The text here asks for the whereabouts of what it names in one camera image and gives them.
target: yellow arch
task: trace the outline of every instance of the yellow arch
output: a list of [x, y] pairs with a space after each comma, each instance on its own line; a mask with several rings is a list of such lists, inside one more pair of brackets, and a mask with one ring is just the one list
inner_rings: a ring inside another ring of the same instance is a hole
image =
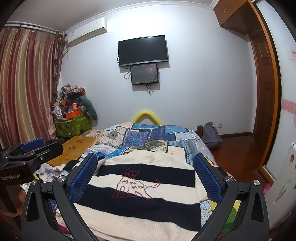
[[159, 119], [157, 119], [157, 117], [148, 110], [141, 111], [139, 114], [137, 114], [133, 122], [138, 122], [143, 116], [150, 117], [155, 125], [162, 125]]

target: backpack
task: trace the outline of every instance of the backpack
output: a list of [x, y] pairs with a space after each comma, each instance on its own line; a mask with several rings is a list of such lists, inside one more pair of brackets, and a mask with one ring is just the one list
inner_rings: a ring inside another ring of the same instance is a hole
[[222, 139], [218, 135], [217, 129], [212, 122], [208, 122], [205, 124], [203, 129], [202, 141], [210, 150], [216, 149], [221, 145]]

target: small black monitor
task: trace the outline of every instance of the small black monitor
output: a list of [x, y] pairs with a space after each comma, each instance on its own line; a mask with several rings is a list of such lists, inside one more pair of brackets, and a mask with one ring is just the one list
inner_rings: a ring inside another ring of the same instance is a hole
[[118, 42], [119, 66], [168, 61], [165, 36], [152, 36]]
[[157, 64], [140, 64], [131, 66], [131, 84], [158, 83]]

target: blue gripper pad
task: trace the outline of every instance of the blue gripper pad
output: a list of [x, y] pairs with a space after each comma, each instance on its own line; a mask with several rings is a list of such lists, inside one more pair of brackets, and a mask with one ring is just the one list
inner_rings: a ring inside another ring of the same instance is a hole
[[193, 158], [193, 168], [207, 191], [208, 197], [220, 203], [222, 200], [221, 186], [198, 154]]
[[38, 138], [36, 140], [24, 143], [20, 150], [22, 152], [27, 153], [27, 152], [33, 151], [37, 148], [40, 148], [44, 145], [45, 145], [45, 141], [42, 138]]
[[84, 161], [86, 159], [88, 160], [70, 185], [69, 201], [77, 202], [81, 199], [90, 179], [92, 178], [98, 166], [98, 158], [95, 154], [89, 153]]

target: air conditioner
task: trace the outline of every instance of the air conditioner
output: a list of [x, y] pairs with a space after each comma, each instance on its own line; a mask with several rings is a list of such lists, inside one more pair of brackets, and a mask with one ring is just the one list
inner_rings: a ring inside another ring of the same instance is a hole
[[69, 46], [72, 47], [92, 37], [107, 32], [107, 20], [99, 18], [71, 31], [68, 37]]

